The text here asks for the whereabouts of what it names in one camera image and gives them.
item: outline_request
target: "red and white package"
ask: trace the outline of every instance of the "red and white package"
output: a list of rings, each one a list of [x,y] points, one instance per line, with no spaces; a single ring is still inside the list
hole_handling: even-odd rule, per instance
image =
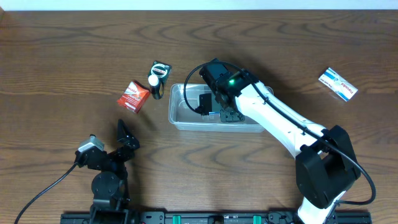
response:
[[[117,102],[120,106],[123,106],[134,113],[138,113],[149,95],[149,90],[144,89],[135,82],[131,82],[123,96],[120,97]]]

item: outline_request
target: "wooden table surface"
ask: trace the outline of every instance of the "wooden table surface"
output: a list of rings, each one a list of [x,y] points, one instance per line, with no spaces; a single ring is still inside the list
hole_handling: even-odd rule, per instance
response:
[[[295,162],[268,132],[179,131],[170,87],[214,57],[255,73],[306,118],[349,133],[377,187],[366,210],[398,219],[398,19],[396,11],[6,12],[0,26],[0,223],[73,164],[96,134],[118,147],[119,118],[140,140],[129,162],[133,203],[167,210],[298,208]],[[139,114],[116,100],[147,84],[154,60],[173,66],[161,100]],[[359,89],[349,102],[318,81],[332,67]],[[192,83],[204,83],[199,75]],[[88,211],[97,171],[75,169],[20,223],[59,223]],[[366,200],[363,177],[344,199]]]

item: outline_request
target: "white bottle cap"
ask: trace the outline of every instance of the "white bottle cap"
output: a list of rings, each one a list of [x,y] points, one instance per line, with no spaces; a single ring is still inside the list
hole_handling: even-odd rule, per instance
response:
[[[159,84],[159,78],[156,75],[149,75],[148,82],[151,86],[157,86]]]

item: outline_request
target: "cable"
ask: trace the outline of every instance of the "cable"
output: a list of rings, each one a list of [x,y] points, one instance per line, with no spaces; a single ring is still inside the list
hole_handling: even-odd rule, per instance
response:
[[[22,214],[27,210],[27,208],[33,204],[40,196],[42,196],[44,193],[49,191],[52,187],[57,185],[61,180],[67,177],[67,175],[77,166],[77,162],[72,165],[72,167],[62,176],[60,177],[57,181],[55,181],[52,185],[48,186],[46,189],[41,191],[38,195],[36,195],[28,204],[25,205],[25,207],[21,210],[21,212],[18,214],[17,218],[15,219],[14,224],[18,224],[19,219],[21,218]]]
[[[362,166],[360,164],[358,164],[356,161],[352,160],[352,158],[350,158],[349,156],[347,156],[345,153],[341,152],[337,147],[335,147],[334,145],[330,144],[328,141],[324,140],[323,138],[321,138],[320,136],[318,136],[317,134],[313,133],[311,130],[308,130],[307,127],[302,126],[298,121],[296,121],[295,119],[291,118],[290,116],[288,116],[287,114],[285,114],[282,110],[280,110],[278,107],[276,107],[269,99],[268,97],[264,96],[264,94],[261,93],[261,91],[258,89],[258,87],[256,86],[256,84],[253,82],[253,80],[251,79],[251,77],[249,75],[247,75],[246,72],[244,72],[241,68],[239,68],[236,65],[233,65],[231,63],[228,62],[207,62],[207,63],[203,63],[199,66],[197,66],[195,69],[193,69],[189,75],[187,76],[187,79],[185,80],[184,83],[184,89],[183,89],[183,95],[184,95],[184,100],[187,104],[187,106],[194,112],[196,113],[200,113],[197,109],[193,109],[187,100],[187,94],[185,93],[185,89],[188,83],[189,78],[199,69],[202,68],[206,65],[211,65],[211,64],[221,64],[221,65],[228,65],[230,67],[233,67],[234,69],[236,69],[237,71],[239,71],[241,74],[245,75],[246,78],[249,79],[249,81],[251,82],[251,85],[253,86],[253,88],[255,89],[255,91],[259,94],[259,96],[264,100],[265,103],[267,103],[272,109],[274,109],[276,112],[278,112],[281,116],[283,116],[285,119],[287,119],[288,121],[290,121],[291,123],[293,123],[294,125],[296,125],[299,129],[301,129],[303,132],[309,134],[311,137],[315,138],[317,141],[322,142],[326,147],[330,148],[331,150],[335,151],[336,153],[338,153],[339,155],[341,155],[342,157],[344,157],[345,159],[347,159],[350,163],[352,163],[352,165],[354,165],[356,168],[359,169],[359,171],[365,176],[366,180],[368,181],[370,187],[371,187],[371,192],[372,195],[370,197],[370,199],[363,201],[363,202],[354,202],[354,201],[345,201],[345,200],[337,200],[335,203],[338,205],[339,203],[345,203],[348,205],[368,205],[370,203],[372,203],[374,201],[374,199],[376,198],[376,186],[374,185],[374,182],[372,180],[372,178],[370,177],[370,175],[362,168]]]

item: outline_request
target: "green indicator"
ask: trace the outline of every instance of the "green indicator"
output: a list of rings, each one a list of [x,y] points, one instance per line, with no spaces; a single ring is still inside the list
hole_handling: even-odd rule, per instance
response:
[[[261,224],[261,216],[254,215],[253,216],[253,224]]]
[[[181,224],[181,216],[174,215],[173,216],[173,224]]]

